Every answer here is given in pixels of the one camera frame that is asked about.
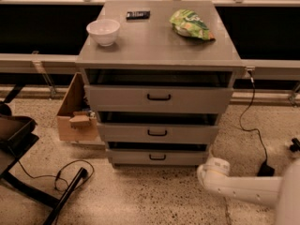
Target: drawer handle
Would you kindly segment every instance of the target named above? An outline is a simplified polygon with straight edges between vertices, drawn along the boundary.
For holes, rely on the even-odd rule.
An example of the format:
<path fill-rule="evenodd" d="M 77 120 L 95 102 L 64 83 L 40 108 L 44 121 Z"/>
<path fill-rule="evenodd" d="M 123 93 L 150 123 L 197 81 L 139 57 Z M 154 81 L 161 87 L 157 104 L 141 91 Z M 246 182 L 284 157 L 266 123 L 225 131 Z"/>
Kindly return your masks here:
<path fill-rule="evenodd" d="M 154 161 L 163 161 L 167 158 L 167 156 L 164 154 L 163 157 L 152 157 L 151 154 L 149 154 L 149 159 Z"/>
<path fill-rule="evenodd" d="M 155 136 L 155 137 L 164 137 L 164 136 L 167 136 L 167 134 L 168 134 L 168 131 L 167 130 L 165 130 L 165 132 L 164 133 L 151 133 L 151 131 L 148 129 L 148 135 L 149 136 Z"/>
<path fill-rule="evenodd" d="M 152 101 L 168 101 L 171 99 L 171 94 L 169 94 L 167 97 L 151 97 L 150 94 L 147 94 L 148 100 Z"/>

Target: black device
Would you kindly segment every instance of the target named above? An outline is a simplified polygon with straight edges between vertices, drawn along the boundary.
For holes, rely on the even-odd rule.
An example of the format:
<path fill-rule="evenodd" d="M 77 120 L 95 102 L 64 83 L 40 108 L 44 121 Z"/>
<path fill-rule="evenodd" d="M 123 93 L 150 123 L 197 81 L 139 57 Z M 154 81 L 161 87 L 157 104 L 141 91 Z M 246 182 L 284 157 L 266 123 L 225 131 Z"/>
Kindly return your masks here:
<path fill-rule="evenodd" d="M 292 139 L 292 145 L 290 146 L 290 150 L 294 153 L 300 151 L 300 142 L 296 138 Z"/>
<path fill-rule="evenodd" d="M 275 173 L 275 169 L 270 167 L 267 163 L 267 161 L 262 163 L 262 166 L 257 173 L 257 176 L 273 176 Z"/>
<path fill-rule="evenodd" d="M 149 19 L 150 11 L 128 11 L 127 20 Z"/>

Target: drawer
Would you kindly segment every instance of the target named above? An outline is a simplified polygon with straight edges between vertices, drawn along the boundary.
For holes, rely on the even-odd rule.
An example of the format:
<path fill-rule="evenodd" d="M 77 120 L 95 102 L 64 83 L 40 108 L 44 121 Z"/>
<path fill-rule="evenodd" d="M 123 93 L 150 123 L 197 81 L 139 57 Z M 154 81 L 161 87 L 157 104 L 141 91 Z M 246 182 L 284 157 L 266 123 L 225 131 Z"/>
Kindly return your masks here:
<path fill-rule="evenodd" d="M 200 143 L 165 143 L 165 142 L 106 142 L 107 148 L 123 151 L 181 151 L 206 152 L 207 144 Z"/>
<path fill-rule="evenodd" d="M 232 71 L 172 69 L 118 69 L 86 68 L 84 73 L 89 84 L 114 86 L 181 86 L 181 87 L 228 87 Z"/>
<path fill-rule="evenodd" d="M 231 88 L 85 86 L 94 111 L 224 113 Z"/>
<path fill-rule="evenodd" d="M 105 142 L 211 144 L 218 134 L 217 126 L 98 124 L 97 127 Z"/>
<path fill-rule="evenodd" d="M 107 156 L 113 165 L 146 164 L 146 165 L 187 165 L 203 164 L 207 152 L 173 152 L 173 151 L 120 151 L 107 149 Z"/>
<path fill-rule="evenodd" d="M 97 112 L 98 121 L 105 124 L 161 124 L 213 126 L 217 114 L 175 112 Z"/>

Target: chair leg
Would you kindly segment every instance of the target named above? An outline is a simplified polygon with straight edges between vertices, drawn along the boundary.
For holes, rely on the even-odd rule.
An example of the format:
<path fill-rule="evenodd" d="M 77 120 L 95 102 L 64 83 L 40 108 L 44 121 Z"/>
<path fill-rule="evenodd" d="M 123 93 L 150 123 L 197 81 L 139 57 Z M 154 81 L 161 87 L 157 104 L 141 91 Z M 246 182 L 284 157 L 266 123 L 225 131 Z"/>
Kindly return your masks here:
<path fill-rule="evenodd" d="M 78 185 L 80 180 L 86 176 L 87 176 L 87 170 L 84 168 L 80 168 L 80 170 L 77 172 L 76 176 L 73 178 L 73 181 L 68 186 L 67 190 L 65 191 L 65 193 L 59 200 L 59 203 L 54 207 L 54 209 L 48 215 L 46 221 L 44 222 L 44 225 L 51 225 L 55 221 L 57 215 L 59 214 L 60 210 L 65 205 L 66 201 L 68 200 L 71 193 L 74 191 L 75 187 Z"/>
<path fill-rule="evenodd" d="M 54 198 L 53 196 L 38 190 L 34 187 L 31 187 L 24 182 L 20 181 L 18 178 L 13 176 L 9 172 L 5 172 L 3 174 L 2 179 L 5 179 L 8 183 L 10 183 L 14 188 L 18 189 L 20 192 L 26 194 L 28 197 L 31 197 L 35 199 L 36 201 L 39 201 L 40 203 L 43 203 L 50 207 L 55 207 L 57 204 L 59 204 L 59 200 Z"/>

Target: black cable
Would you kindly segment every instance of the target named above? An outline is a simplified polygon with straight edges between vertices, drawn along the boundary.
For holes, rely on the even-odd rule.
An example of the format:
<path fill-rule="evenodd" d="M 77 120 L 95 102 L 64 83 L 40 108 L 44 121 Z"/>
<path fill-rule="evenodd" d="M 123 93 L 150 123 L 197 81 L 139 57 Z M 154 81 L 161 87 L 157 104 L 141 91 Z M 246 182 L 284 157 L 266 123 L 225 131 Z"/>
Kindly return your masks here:
<path fill-rule="evenodd" d="M 247 73 L 250 75 L 251 84 L 252 84 L 252 88 L 253 88 L 253 93 L 252 93 L 252 98 L 251 98 L 251 101 L 250 101 L 249 105 L 246 107 L 246 109 L 242 112 L 242 114 L 241 114 L 240 117 L 239 117 L 239 123 L 240 123 L 240 127 L 241 127 L 241 129 L 242 129 L 243 131 L 246 131 L 246 132 L 257 131 L 257 132 L 258 132 L 258 135 L 259 135 L 259 138 L 260 138 L 262 147 L 263 147 L 263 149 L 264 149 L 265 162 L 267 162 L 267 160 L 268 160 L 268 154 L 267 154 L 265 145 L 263 144 L 263 139 L 262 139 L 262 135 L 261 135 L 260 130 L 259 130 L 258 128 L 246 129 L 246 128 L 244 128 L 243 125 L 242 125 L 242 118 L 243 118 L 244 114 L 246 113 L 246 111 L 248 111 L 249 108 L 252 106 L 253 101 L 254 101 L 254 98 L 255 98 L 255 84 L 254 84 L 254 79 L 253 79 L 253 76 L 252 76 L 252 72 L 251 72 L 251 71 L 248 71 Z"/>
<path fill-rule="evenodd" d="M 61 180 L 61 181 L 64 181 L 64 182 L 67 184 L 67 187 L 68 187 L 68 181 L 67 181 L 66 179 L 64 179 L 64 178 L 61 178 L 61 177 L 58 177 L 58 178 L 57 178 L 57 176 L 54 176 L 54 175 L 32 176 L 32 175 L 29 174 L 29 172 L 24 168 L 24 166 L 21 164 L 20 161 L 18 161 L 18 163 L 20 164 L 22 170 L 26 173 L 26 175 L 29 176 L 29 177 L 32 178 L 32 179 L 38 179 L 38 178 L 43 178 L 43 177 L 52 177 L 52 178 L 55 178 L 55 181 L 54 181 L 54 188 L 55 188 L 56 190 L 58 190 L 58 191 L 65 191 L 65 189 L 64 189 L 64 190 L 61 190 L 61 189 L 59 189 L 59 188 L 57 187 L 56 182 L 57 182 L 58 179 Z"/>
<path fill-rule="evenodd" d="M 94 169 L 93 165 L 92 165 L 90 162 L 88 162 L 88 161 L 86 161 L 86 160 L 78 159 L 78 160 L 71 161 L 71 162 L 69 162 L 68 164 L 66 164 L 64 167 L 62 167 L 62 168 L 60 169 L 60 171 L 58 171 L 58 173 L 57 173 L 57 175 L 56 175 L 56 178 L 60 178 L 60 175 L 61 175 L 62 171 L 63 171 L 66 167 L 68 167 L 69 165 L 71 165 L 71 164 L 73 164 L 73 163 L 75 163 L 75 162 L 85 162 L 85 163 L 87 163 L 87 164 L 91 167 L 92 172 L 91 172 L 91 174 L 90 174 L 86 179 L 84 179 L 84 180 L 82 181 L 82 183 L 81 183 L 80 185 L 78 185 L 74 190 L 80 188 L 83 184 L 85 184 L 85 183 L 93 176 L 93 174 L 94 174 L 94 172 L 95 172 L 95 169 Z"/>
<path fill-rule="evenodd" d="M 21 166 L 21 168 L 23 169 L 23 171 L 26 173 L 26 175 L 28 175 L 28 176 L 29 176 L 30 178 L 32 178 L 32 179 L 37 179 L 37 178 L 42 178 L 42 177 L 53 177 L 53 178 L 55 178 L 55 180 L 54 180 L 54 188 L 55 188 L 56 190 L 58 190 L 58 191 L 66 191 L 66 190 L 67 190 L 67 189 L 64 189 L 64 190 L 58 189 L 58 187 L 57 187 L 57 185 L 56 185 L 56 182 L 57 182 L 57 180 L 65 181 L 65 183 L 67 184 L 67 187 L 68 187 L 68 181 L 67 181 L 66 179 L 64 179 L 64 178 L 61 178 L 60 175 L 61 175 L 62 171 L 63 171 L 66 167 L 68 167 L 69 165 L 71 165 L 71 164 L 73 164 L 73 163 L 75 163 L 75 162 L 85 162 L 85 163 L 87 163 L 87 164 L 91 167 L 91 169 L 92 169 L 91 174 L 90 174 L 85 180 L 83 180 L 82 183 L 81 183 L 80 185 L 78 185 L 78 186 L 74 189 L 74 190 L 76 190 L 76 189 L 80 188 L 84 183 L 86 183 L 86 182 L 92 177 L 92 175 L 94 174 L 95 169 L 94 169 L 93 165 L 92 165 L 90 162 L 88 162 L 88 161 L 86 161 L 86 160 L 80 160 L 80 159 L 78 159 L 78 160 L 74 160 L 74 161 L 71 161 L 71 162 L 69 162 L 68 164 L 66 164 L 63 168 L 61 168 L 61 169 L 58 171 L 58 173 L 57 173 L 56 176 L 54 176 L 54 175 L 32 176 L 31 174 L 29 174 L 29 172 L 24 168 L 24 166 L 23 166 L 23 165 L 21 164 L 21 162 L 18 160 L 18 163 L 20 164 L 20 166 Z M 59 211 L 59 213 L 58 213 L 57 216 L 56 216 L 55 223 L 54 223 L 55 225 L 56 225 L 57 222 L 58 222 L 58 217 L 59 217 L 59 215 L 60 215 L 60 211 Z"/>

